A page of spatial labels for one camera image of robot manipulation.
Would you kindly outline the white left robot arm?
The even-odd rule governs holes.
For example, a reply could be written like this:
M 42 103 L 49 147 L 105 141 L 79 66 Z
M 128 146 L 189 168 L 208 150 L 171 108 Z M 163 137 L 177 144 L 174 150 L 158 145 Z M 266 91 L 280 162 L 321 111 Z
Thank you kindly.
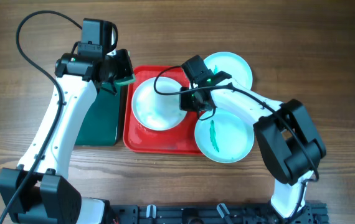
M 14 223 L 112 223 L 108 200 L 83 197 L 68 182 L 78 132 L 102 83 L 131 83 L 129 52 L 66 53 L 50 77 L 54 92 L 38 132 L 14 169 L 0 172 L 0 194 Z

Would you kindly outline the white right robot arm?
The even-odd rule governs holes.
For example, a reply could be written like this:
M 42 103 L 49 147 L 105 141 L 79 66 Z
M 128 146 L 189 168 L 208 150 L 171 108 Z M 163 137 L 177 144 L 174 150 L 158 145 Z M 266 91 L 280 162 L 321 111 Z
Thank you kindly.
M 251 125 L 275 179 L 271 205 L 285 221 L 296 218 L 305 205 L 308 183 L 320 178 L 317 168 L 326 155 L 305 106 L 296 99 L 282 103 L 254 93 L 226 72 L 184 73 L 191 84 L 181 93 L 184 110 L 223 109 Z

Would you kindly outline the white plate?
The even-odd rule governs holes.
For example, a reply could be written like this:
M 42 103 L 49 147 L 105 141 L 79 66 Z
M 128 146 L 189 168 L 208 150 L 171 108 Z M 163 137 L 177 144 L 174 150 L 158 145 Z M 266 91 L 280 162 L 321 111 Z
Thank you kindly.
M 178 95 L 160 95 L 154 90 L 155 77 L 141 83 L 133 93 L 131 109 L 144 127 L 166 131 L 180 124 L 187 111 L 180 110 Z
M 234 163 L 245 158 L 253 148 L 253 128 L 236 115 L 216 109 L 205 112 L 197 121 L 194 138 L 199 150 L 210 160 Z
M 249 90 L 252 88 L 252 70 L 241 56 L 232 52 L 216 52 L 206 57 L 204 63 L 214 74 L 226 72 L 243 87 Z

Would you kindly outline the green scrubbing sponge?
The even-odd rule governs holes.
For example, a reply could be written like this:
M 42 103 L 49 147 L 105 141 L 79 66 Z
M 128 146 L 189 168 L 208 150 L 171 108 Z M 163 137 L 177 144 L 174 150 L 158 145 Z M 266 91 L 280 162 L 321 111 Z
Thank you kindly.
M 134 83 L 135 81 L 136 81 L 136 77 L 134 74 L 132 74 L 130 76 L 115 80 L 114 84 L 118 86 L 125 86 Z

